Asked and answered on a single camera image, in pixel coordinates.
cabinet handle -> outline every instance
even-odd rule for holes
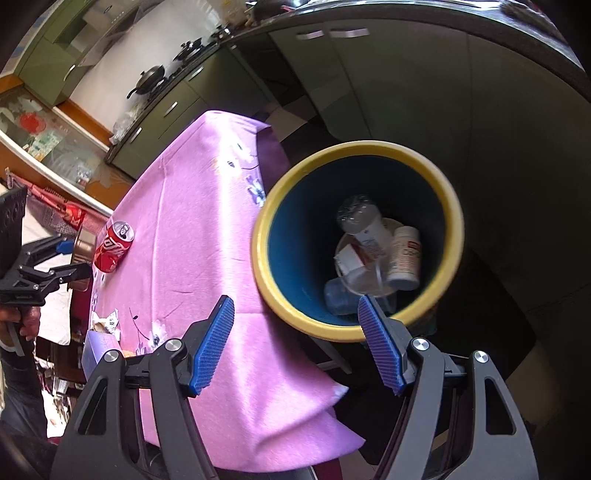
[[[139,127],[139,128],[138,128],[138,129],[135,131],[135,133],[134,133],[134,136],[133,136],[133,137],[131,137],[131,138],[129,139],[129,143],[133,143],[133,141],[136,139],[136,137],[139,135],[139,133],[140,133],[141,131],[142,131],[142,128],[141,128],[141,127]]]
[[[203,71],[203,67],[199,67],[197,70],[195,70],[191,76],[189,77],[189,79],[187,80],[188,82],[190,82],[191,80],[193,80],[197,75],[199,75],[201,72]]]
[[[171,106],[168,107],[168,110],[164,112],[164,116],[167,116],[170,112],[173,111],[174,107],[178,105],[178,102],[174,102]]]
[[[324,37],[324,32],[322,30],[316,30],[310,33],[298,33],[295,37],[298,40],[312,40],[312,38]]]
[[[357,28],[355,30],[331,30],[330,36],[333,38],[355,38],[366,37],[369,35],[368,28]]]
[[[66,82],[66,78],[68,78],[68,75],[69,75],[70,73],[72,73],[72,70],[74,70],[75,68],[76,68],[76,64],[72,65],[72,66],[70,67],[70,70],[68,70],[68,71],[67,71],[67,73],[64,75],[64,83]]]

person's hand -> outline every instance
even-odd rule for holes
[[[6,307],[0,305],[0,322],[18,323],[22,319],[22,327],[19,333],[27,341],[33,340],[39,334],[39,319],[41,309],[39,307]]]

trash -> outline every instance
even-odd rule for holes
[[[415,290],[421,270],[421,241],[411,226],[397,228],[392,239],[387,282],[395,290]]]
[[[337,246],[338,278],[324,285],[324,302],[333,315],[357,313],[362,295],[376,297],[382,309],[396,312],[396,291],[419,286],[421,242],[411,226],[382,218],[364,194],[343,202],[337,222],[347,233]]]
[[[324,285],[326,308],[333,315],[357,314],[360,298],[361,295],[357,295],[347,288],[343,277],[333,278]],[[396,292],[376,299],[385,313],[396,312]]]
[[[337,212],[340,227],[353,235],[373,259],[388,255],[392,235],[382,224],[382,214],[367,195],[353,195]]]

frying pan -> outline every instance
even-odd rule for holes
[[[141,78],[135,84],[135,88],[127,94],[127,98],[135,92],[138,95],[149,93],[160,80],[164,78],[164,66],[152,67],[146,72],[142,72]]]

white label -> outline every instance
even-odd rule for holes
[[[354,234],[354,237],[372,260],[384,257],[392,241],[392,235],[385,229],[380,218],[376,218],[366,228]]]
[[[421,244],[407,236],[392,243],[392,258],[388,266],[388,279],[395,275],[413,275],[418,278],[421,265]]]

